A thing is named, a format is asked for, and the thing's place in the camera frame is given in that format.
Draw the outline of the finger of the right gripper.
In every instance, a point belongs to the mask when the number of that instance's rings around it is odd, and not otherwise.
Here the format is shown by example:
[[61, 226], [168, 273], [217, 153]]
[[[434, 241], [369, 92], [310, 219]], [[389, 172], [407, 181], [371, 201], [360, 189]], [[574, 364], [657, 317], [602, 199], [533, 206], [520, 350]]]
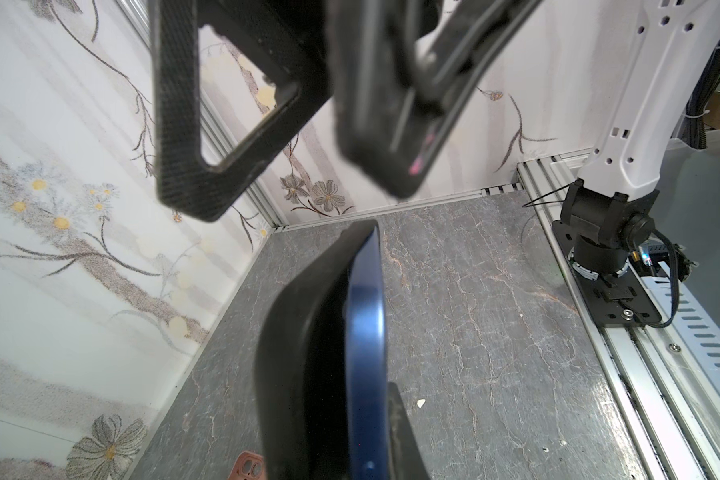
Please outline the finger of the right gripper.
[[538, 4], [329, 1], [326, 43], [342, 155], [388, 194], [423, 184], [486, 70]]
[[214, 222], [329, 98], [321, 1], [152, 1], [160, 201]]

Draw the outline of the black phone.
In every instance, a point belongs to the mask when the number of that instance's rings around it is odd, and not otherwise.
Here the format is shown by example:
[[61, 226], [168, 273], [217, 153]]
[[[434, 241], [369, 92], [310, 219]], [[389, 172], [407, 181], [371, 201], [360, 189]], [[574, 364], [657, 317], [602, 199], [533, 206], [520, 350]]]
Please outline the black phone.
[[355, 254], [345, 302], [349, 477], [387, 479], [387, 347], [378, 227]]

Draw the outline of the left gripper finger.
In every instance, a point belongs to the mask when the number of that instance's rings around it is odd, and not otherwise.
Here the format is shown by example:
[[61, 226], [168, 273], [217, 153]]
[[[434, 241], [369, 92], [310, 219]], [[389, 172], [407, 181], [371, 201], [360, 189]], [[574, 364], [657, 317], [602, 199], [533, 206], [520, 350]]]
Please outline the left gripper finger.
[[389, 478], [429, 480], [398, 386], [387, 384]]

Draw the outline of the black phone case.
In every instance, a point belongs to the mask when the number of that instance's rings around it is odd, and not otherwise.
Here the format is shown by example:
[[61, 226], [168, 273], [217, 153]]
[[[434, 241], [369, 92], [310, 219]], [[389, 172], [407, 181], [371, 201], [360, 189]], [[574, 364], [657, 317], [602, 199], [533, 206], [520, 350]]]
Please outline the black phone case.
[[350, 224], [286, 284], [265, 317], [254, 386], [270, 479], [350, 476], [344, 304], [354, 258], [377, 226]]

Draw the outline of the pink phone case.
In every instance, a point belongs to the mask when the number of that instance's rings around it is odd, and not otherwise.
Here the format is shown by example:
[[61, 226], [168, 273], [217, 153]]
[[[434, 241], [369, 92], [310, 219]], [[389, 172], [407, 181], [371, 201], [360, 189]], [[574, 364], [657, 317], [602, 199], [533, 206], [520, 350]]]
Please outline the pink phone case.
[[266, 480], [264, 459], [261, 455], [250, 452], [241, 452], [235, 460], [228, 480]]

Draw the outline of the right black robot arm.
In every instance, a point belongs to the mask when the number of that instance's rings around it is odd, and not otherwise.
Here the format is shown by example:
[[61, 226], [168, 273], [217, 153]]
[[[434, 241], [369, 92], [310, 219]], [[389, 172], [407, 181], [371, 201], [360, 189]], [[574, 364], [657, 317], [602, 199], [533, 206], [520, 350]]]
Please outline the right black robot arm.
[[[327, 101], [341, 153], [389, 194], [416, 193], [533, 1], [153, 1], [156, 190], [212, 222]], [[270, 79], [277, 105], [219, 164], [201, 154], [198, 33], [211, 26]], [[581, 271], [613, 274], [647, 239], [661, 162], [720, 41], [720, 1], [642, 4], [609, 132], [567, 192]]]

